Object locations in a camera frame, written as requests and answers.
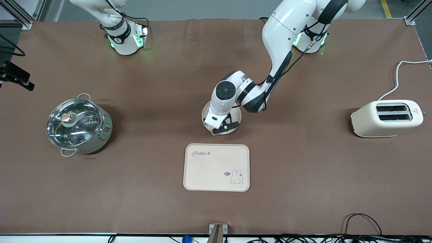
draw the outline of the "metal frame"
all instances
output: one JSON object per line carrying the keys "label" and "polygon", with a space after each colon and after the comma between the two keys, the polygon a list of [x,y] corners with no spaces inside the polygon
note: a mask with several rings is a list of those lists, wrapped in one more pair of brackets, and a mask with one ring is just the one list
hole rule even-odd
{"label": "metal frame", "polygon": [[22,24],[22,29],[31,29],[35,20],[27,11],[25,11],[15,0],[0,0],[0,5]]}
{"label": "metal frame", "polygon": [[[209,234],[212,233],[213,228],[215,227],[215,225],[217,224],[209,224]],[[222,228],[223,228],[223,233],[224,234],[228,234],[228,225],[227,224],[221,224]]]}
{"label": "metal frame", "polygon": [[39,20],[41,17],[42,9],[45,7],[46,0],[39,0],[38,5],[36,6],[35,12],[33,13],[33,18],[35,20]]}
{"label": "metal frame", "polygon": [[417,16],[421,14],[423,10],[425,10],[431,3],[432,0],[421,0],[420,3],[408,14],[408,16],[403,17],[405,24],[407,26],[416,25],[416,22],[414,22],[415,18],[417,18]]}

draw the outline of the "beige tray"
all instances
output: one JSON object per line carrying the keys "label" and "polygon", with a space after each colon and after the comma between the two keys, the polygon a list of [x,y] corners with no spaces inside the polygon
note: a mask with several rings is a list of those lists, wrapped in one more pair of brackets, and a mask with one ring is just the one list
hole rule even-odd
{"label": "beige tray", "polygon": [[245,192],[249,189],[249,148],[241,144],[190,144],[184,159],[187,190]]}

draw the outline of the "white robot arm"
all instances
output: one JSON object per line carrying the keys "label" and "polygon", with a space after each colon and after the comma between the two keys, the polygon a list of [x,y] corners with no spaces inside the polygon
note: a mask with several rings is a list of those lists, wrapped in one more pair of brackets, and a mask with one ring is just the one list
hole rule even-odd
{"label": "white robot arm", "polygon": [[266,108],[267,101],[292,57],[291,48],[296,36],[307,31],[308,21],[315,15],[321,32],[305,48],[305,52],[322,38],[326,23],[330,24],[346,9],[348,0],[283,0],[263,28],[264,46],[270,55],[272,68],[262,86],[256,84],[242,71],[228,73],[213,90],[209,111],[204,123],[213,128],[212,134],[228,132],[236,126],[226,124],[235,101],[247,112],[259,112]]}
{"label": "white robot arm", "polygon": [[317,7],[309,19],[302,33],[300,33],[294,40],[293,45],[301,52],[304,52],[306,48],[313,42],[316,36],[319,35],[320,31],[324,28],[321,33],[321,43],[314,45],[308,49],[306,53],[314,53],[324,44],[324,40],[327,36],[327,30],[330,24],[338,19],[343,12],[353,13],[359,10],[366,0],[319,0],[317,1]]}
{"label": "white robot arm", "polygon": [[127,0],[70,0],[93,15],[108,33],[111,46],[121,55],[131,55],[145,45],[147,26],[125,19],[117,8]]}

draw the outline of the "blue object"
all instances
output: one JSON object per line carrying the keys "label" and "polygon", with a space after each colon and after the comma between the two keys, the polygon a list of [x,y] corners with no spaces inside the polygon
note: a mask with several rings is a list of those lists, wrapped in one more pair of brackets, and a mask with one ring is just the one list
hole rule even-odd
{"label": "blue object", "polygon": [[183,236],[183,239],[181,239],[181,243],[192,243],[192,237],[190,235]]}

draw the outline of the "stainless steel pot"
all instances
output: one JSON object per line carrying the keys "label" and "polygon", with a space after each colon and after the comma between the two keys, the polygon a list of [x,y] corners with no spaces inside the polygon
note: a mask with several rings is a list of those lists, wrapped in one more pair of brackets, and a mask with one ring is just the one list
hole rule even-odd
{"label": "stainless steel pot", "polygon": [[57,106],[47,122],[48,138],[51,143],[61,147],[60,154],[64,157],[99,150],[111,133],[111,117],[85,93]]}

